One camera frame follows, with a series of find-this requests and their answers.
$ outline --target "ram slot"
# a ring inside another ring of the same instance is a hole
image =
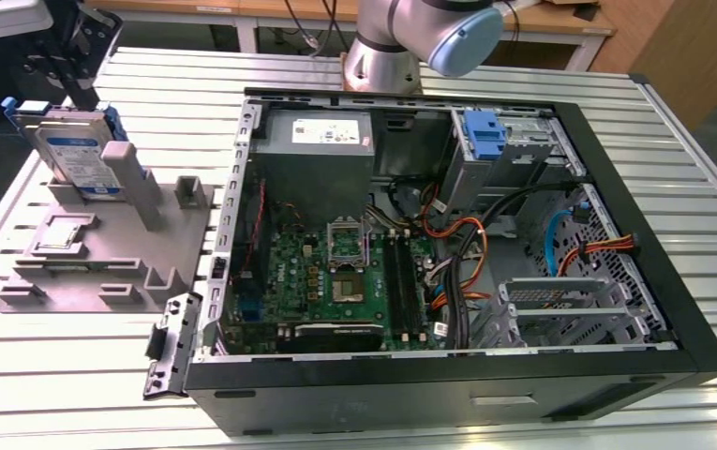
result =
[[[399,295],[405,311],[406,330],[413,335],[418,335],[422,331],[422,307],[419,305],[419,296],[417,295],[417,278],[409,240],[401,239],[395,247]]]
[[[386,293],[389,297],[389,316],[391,323],[391,334],[395,336],[406,332],[406,320],[403,310],[403,300],[401,296],[399,264],[397,261],[397,247],[399,247],[394,237],[383,238],[383,268],[386,278]]]

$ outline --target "power supply label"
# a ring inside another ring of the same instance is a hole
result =
[[[357,120],[296,119],[291,130],[292,143],[361,143]]]
[[[103,149],[95,139],[47,138],[55,164],[76,188],[94,198],[107,198],[122,190],[112,170],[100,158]]]

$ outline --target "slotted aluminum surface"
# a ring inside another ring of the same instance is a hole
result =
[[[515,68],[483,68],[459,80],[429,69],[422,75],[426,94],[581,105],[717,333],[717,172],[693,143],[678,140],[662,119],[666,113],[657,112],[635,84],[619,75]],[[179,174],[220,183],[247,85],[338,89],[338,60],[130,48],[110,58],[96,81],[99,96],[118,107],[139,158],[159,183]],[[32,156],[0,203],[0,277],[47,211],[48,177]],[[204,273],[206,256],[200,267]],[[717,448],[717,380],[702,388],[669,391],[590,423],[231,441],[191,400],[142,401],[143,351],[156,320],[152,314],[0,315],[0,448],[240,443],[454,449],[497,443],[578,450],[653,448],[661,442],[673,448]]]

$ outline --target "sticker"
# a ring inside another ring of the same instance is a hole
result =
[[[609,35],[610,30],[603,28],[583,28],[583,33],[587,35]]]
[[[291,127],[292,143],[347,143],[358,145],[357,120],[296,119]]]
[[[76,188],[99,197],[119,192],[122,185],[112,170],[103,163],[103,149],[95,139],[47,138],[55,164]]]
[[[430,206],[433,206],[442,214],[445,214],[445,211],[447,211],[447,206],[438,199],[433,199]]]
[[[228,7],[196,7],[200,12],[232,12]]]
[[[447,337],[447,324],[443,322],[437,322],[433,324],[433,334],[441,336],[442,338]]]

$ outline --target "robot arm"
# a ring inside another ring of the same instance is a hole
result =
[[[419,87],[419,60],[459,77],[486,59],[503,31],[491,0],[362,0],[344,63],[354,91],[406,94]],[[42,73],[91,111],[91,83],[122,20],[78,0],[0,2],[0,67]]]
[[[0,1],[0,68],[43,74],[91,111],[91,84],[120,28],[115,15],[75,0]]]
[[[406,94],[419,86],[419,60],[449,77],[479,66],[503,32],[490,0],[362,0],[358,35],[344,62],[354,91]]]

